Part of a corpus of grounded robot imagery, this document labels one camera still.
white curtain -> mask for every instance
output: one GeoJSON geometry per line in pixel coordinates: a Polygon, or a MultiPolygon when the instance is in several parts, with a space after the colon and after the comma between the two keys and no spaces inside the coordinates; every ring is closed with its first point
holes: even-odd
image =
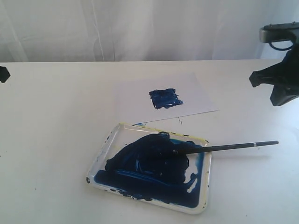
{"type": "Polygon", "coordinates": [[[0,0],[0,62],[281,58],[259,29],[296,19],[298,0],[0,0]]]}

paint palette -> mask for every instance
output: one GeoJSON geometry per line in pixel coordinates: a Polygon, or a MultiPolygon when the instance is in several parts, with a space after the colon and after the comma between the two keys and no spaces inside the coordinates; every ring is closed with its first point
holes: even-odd
{"type": "Polygon", "coordinates": [[[138,125],[119,124],[107,137],[86,180],[99,189],[198,214],[207,206],[211,153],[172,155],[207,141],[138,125]]]}

paint stroke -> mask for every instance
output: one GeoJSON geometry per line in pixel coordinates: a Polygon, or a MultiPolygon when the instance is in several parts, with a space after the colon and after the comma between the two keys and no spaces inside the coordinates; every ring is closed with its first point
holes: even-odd
{"type": "Polygon", "coordinates": [[[192,173],[186,183],[188,157],[165,157],[178,148],[194,147],[201,146],[192,141],[170,139],[167,132],[146,135],[107,160],[105,170],[99,170],[94,180],[124,196],[195,208],[199,203],[204,154],[198,154],[197,173],[192,173]]]}
{"type": "Polygon", "coordinates": [[[182,100],[178,98],[176,90],[168,88],[165,90],[153,90],[149,92],[151,101],[154,107],[158,110],[160,108],[171,108],[173,106],[184,104],[182,100]]]}

paintbrush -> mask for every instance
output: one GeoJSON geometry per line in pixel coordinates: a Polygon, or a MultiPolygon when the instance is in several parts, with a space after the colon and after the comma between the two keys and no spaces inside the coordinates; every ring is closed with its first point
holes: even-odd
{"type": "Polygon", "coordinates": [[[182,148],[178,150],[173,150],[172,153],[173,155],[186,155],[186,154],[193,154],[193,153],[206,153],[206,152],[230,150],[230,149],[237,149],[237,148],[277,145],[278,143],[279,143],[278,141],[261,141],[261,142],[242,143],[242,144],[234,144],[234,145],[223,145],[223,146],[182,148]]]}

white tabletop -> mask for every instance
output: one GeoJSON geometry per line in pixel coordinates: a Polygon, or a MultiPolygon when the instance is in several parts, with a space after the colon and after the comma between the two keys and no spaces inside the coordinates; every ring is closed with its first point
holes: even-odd
{"type": "Polygon", "coordinates": [[[252,71],[276,60],[2,63],[2,224],[281,224],[299,220],[299,99],[273,107],[272,86],[252,71]],[[212,144],[279,140],[278,146],[214,152],[207,209],[160,208],[89,186],[86,173],[119,122],[113,84],[194,72],[219,111],[147,123],[212,144]]]}

